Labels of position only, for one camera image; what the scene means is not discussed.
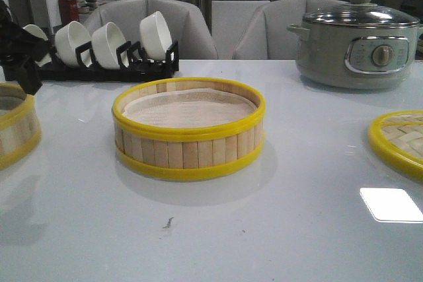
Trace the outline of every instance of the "bamboo steamer basket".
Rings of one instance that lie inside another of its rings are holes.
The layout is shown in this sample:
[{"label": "bamboo steamer basket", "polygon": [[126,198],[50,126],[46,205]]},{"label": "bamboo steamer basket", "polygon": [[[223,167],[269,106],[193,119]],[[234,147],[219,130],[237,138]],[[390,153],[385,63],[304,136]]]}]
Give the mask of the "bamboo steamer basket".
[{"label": "bamboo steamer basket", "polygon": [[392,167],[423,181],[423,110],[403,110],[374,119],[369,143]]},{"label": "bamboo steamer basket", "polygon": [[[207,127],[158,127],[123,115],[131,101],[161,92],[211,88],[236,94],[256,109],[234,122]],[[123,92],[112,108],[116,151],[130,168],[165,180],[205,180],[230,174],[261,153],[265,101],[252,87],[226,79],[186,77],[153,81]]]},{"label": "bamboo steamer basket", "polygon": [[26,156],[41,139],[34,97],[15,84],[0,84],[0,170]]}]

